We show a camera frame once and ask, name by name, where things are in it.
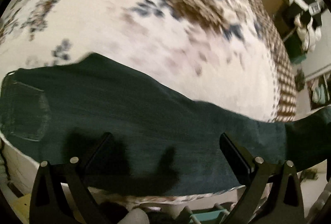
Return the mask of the dark blue jeans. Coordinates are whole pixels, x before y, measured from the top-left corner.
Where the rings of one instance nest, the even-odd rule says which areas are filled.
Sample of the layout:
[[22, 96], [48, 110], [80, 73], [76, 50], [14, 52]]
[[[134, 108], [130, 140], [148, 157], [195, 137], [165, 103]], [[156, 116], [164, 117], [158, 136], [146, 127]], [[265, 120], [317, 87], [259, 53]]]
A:
[[216, 193], [239, 182], [219, 148], [226, 133], [270, 163], [304, 170], [330, 156], [330, 108], [266, 123], [193, 101], [99, 54], [8, 73], [1, 132], [37, 162], [77, 157], [91, 187], [134, 196]]

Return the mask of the teal storage rack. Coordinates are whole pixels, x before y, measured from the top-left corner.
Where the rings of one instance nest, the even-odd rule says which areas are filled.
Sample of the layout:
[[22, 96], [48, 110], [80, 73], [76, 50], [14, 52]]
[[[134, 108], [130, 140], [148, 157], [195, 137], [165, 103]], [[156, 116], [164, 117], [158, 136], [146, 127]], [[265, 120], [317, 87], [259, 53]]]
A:
[[189, 206], [184, 207], [176, 218], [176, 223], [223, 223], [230, 214], [234, 203], [215, 203], [212, 208], [192, 210]]

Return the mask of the checkered bed cover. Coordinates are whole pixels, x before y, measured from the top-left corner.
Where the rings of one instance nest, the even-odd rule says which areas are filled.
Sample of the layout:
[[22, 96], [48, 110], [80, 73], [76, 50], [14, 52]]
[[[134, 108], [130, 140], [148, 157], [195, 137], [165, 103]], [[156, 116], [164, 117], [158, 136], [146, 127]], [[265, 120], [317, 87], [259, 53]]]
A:
[[292, 65], [284, 43], [271, 17], [263, 6], [262, 0], [248, 0], [262, 29], [262, 36], [275, 64], [278, 81], [279, 101], [275, 121], [290, 122], [297, 111], [297, 90]]

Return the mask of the grey slippers on floor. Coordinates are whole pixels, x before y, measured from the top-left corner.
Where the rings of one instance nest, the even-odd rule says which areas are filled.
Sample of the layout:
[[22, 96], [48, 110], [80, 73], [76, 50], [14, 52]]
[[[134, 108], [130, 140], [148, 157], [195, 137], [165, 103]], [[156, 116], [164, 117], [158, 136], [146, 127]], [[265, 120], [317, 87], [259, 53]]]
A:
[[302, 68], [297, 69], [297, 73], [295, 75], [295, 85], [297, 92], [300, 92], [305, 88], [305, 74]]

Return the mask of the white wardrobe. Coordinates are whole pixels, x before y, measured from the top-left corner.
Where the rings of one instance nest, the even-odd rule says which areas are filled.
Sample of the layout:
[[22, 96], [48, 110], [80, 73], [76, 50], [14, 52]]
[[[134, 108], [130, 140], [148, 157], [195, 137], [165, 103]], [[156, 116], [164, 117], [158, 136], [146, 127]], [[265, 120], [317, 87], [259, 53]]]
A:
[[306, 82], [311, 110], [330, 105], [330, 71]]

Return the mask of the floral bed sheet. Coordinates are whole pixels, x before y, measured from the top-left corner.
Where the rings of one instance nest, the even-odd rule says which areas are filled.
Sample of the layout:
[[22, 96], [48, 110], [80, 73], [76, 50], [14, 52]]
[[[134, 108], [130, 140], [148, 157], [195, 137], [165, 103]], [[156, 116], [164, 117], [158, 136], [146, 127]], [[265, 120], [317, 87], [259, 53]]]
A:
[[[1, 88], [15, 70], [99, 54], [190, 100], [286, 123], [275, 121], [277, 72], [248, 0], [11, 0], [1, 22]], [[30, 192], [40, 162], [1, 138], [16, 185]], [[204, 195], [122, 196], [182, 202]]]

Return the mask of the white puffer jacket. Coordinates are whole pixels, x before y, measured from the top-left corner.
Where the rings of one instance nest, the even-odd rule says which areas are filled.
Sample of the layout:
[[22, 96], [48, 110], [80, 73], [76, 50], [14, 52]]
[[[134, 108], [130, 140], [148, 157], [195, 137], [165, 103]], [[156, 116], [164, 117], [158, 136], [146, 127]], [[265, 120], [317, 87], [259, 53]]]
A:
[[298, 18], [295, 19], [294, 27], [302, 43], [301, 47], [304, 52], [315, 50], [316, 43], [321, 39], [321, 27], [314, 30], [311, 25], [312, 22], [304, 26]]

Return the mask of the brown cardboard box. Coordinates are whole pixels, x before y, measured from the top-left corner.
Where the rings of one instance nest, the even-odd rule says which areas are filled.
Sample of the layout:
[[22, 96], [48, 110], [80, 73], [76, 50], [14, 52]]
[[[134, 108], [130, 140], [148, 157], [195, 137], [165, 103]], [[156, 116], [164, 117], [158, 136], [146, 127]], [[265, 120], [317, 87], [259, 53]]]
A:
[[262, 0], [262, 3], [276, 26], [281, 38], [285, 38], [285, 36], [291, 31], [291, 28], [287, 26], [282, 17], [282, 13], [288, 5], [283, 0]]

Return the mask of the black white jacket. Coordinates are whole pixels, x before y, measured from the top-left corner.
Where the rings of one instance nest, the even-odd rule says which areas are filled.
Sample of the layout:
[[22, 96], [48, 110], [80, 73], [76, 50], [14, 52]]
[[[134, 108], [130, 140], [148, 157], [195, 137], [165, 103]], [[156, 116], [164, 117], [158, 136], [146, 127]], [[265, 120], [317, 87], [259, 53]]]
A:
[[316, 0], [283, 0], [288, 6], [282, 13], [284, 21], [288, 25], [294, 25], [295, 19], [304, 25], [312, 22], [314, 30], [322, 26], [321, 14], [325, 11], [323, 1]]

